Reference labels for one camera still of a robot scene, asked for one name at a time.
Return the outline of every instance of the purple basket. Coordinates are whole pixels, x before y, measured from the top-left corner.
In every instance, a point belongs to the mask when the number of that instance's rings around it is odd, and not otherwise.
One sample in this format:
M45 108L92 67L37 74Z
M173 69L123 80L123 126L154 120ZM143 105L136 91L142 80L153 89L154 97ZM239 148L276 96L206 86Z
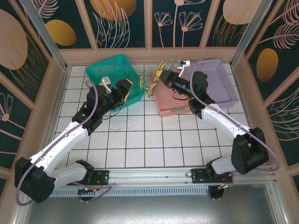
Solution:
M209 83L207 93L220 108L232 107L239 101L221 60L191 62L190 67L186 67L184 71L188 80L190 80L194 71L201 71L207 74Z

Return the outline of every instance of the green plastic basket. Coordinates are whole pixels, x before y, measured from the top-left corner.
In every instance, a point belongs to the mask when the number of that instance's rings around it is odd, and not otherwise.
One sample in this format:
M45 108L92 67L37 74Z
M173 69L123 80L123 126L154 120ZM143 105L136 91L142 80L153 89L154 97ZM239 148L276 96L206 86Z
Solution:
M125 78L133 82L129 97L121 108L140 101L144 95L139 85L140 78L124 55L111 57L105 61L89 66L86 69L86 73L89 80L95 85L100 84L102 78L105 76L109 77L111 87L115 86L119 80Z

